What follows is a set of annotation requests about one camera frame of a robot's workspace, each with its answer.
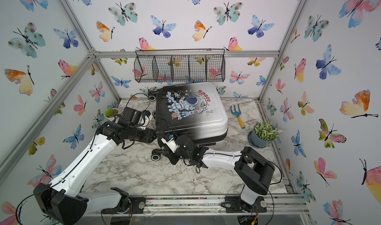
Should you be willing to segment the black white space suitcase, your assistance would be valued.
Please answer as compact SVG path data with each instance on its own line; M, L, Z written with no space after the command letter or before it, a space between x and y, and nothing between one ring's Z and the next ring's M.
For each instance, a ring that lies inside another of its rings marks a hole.
M211 83L165 86L149 91L148 98L156 102L155 126L159 147L151 154L158 161L165 134L186 134L199 147L218 149L228 132L228 116L220 96Z

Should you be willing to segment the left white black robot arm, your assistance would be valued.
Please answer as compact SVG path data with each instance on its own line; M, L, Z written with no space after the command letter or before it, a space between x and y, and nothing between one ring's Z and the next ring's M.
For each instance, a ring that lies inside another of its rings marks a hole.
M156 139L155 131L148 128L153 118L149 111L125 107L118 117L116 121L107 120L99 126L88 146L59 175L35 187L33 195L44 215L63 225L74 225L85 214L96 211L132 214L133 203L122 189L81 192L92 172L118 145L125 150L127 140L149 144Z

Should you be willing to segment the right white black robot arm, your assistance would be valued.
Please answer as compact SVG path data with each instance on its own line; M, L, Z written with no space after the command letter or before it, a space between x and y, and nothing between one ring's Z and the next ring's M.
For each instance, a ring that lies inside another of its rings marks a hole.
M235 152L218 151L197 146L185 134L175 136L169 133L160 142L164 144L163 154L173 160L172 164L184 159L197 170L217 167L235 171L244 182L240 200L248 207L261 202L268 193L275 166L251 147Z

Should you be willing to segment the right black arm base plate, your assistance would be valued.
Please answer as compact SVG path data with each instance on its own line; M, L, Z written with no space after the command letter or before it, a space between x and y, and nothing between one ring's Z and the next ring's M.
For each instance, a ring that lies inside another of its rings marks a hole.
M244 202L240 196L225 196L225 200L221 202L220 206L226 210L227 213L266 213L267 204L262 196L259 196L253 204Z

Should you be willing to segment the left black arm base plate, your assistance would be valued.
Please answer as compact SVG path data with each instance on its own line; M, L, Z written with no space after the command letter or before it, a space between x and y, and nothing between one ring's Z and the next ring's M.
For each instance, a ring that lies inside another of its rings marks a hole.
M116 208L103 209L103 214L122 215L122 214L143 214L146 204L145 197L125 197L122 198Z

